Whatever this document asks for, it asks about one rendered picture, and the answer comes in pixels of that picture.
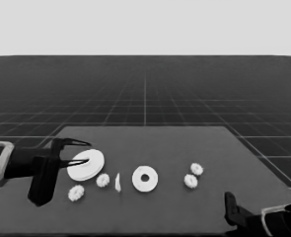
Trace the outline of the large thick white disc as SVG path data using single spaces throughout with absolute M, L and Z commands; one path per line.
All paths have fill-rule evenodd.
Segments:
M 87 159 L 84 164 L 67 168 L 69 177 L 74 181 L 87 181 L 100 173 L 105 165 L 104 154 L 97 149 L 89 149 L 78 153 L 73 161 Z

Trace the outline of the larger white toothed gear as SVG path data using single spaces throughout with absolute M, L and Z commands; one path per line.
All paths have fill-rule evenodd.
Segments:
M 85 189 L 81 185 L 76 185 L 73 188 L 71 188 L 68 192 L 68 198 L 71 201 L 76 201 L 80 199 L 84 195 Z

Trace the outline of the small white T-shaped piece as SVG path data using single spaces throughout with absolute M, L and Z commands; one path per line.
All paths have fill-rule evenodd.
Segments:
M 115 189 L 117 192 L 121 192 L 121 184 L 120 184 L 120 174 L 117 173 L 116 177 L 115 177 L 115 185 L 114 185 Z

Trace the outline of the white round carrier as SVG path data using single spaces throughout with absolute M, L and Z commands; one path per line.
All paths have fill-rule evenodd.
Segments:
M 158 185 L 159 176 L 150 166 L 139 166 L 132 174 L 133 187 L 141 193 L 152 192 Z

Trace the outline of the small white toothed gear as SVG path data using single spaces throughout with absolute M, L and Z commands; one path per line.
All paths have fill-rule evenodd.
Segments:
M 198 185 L 196 177 L 192 174 L 186 174 L 183 179 L 185 185 L 190 189 L 195 189 Z
M 108 174 L 100 174 L 96 180 L 97 185 L 100 188 L 104 188 L 109 184 L 109 175 Z
M 190 165 L 190 170 L 195 176 L 201 176 L 203 174 L 203 167 L 198 163 L 192 163 Z

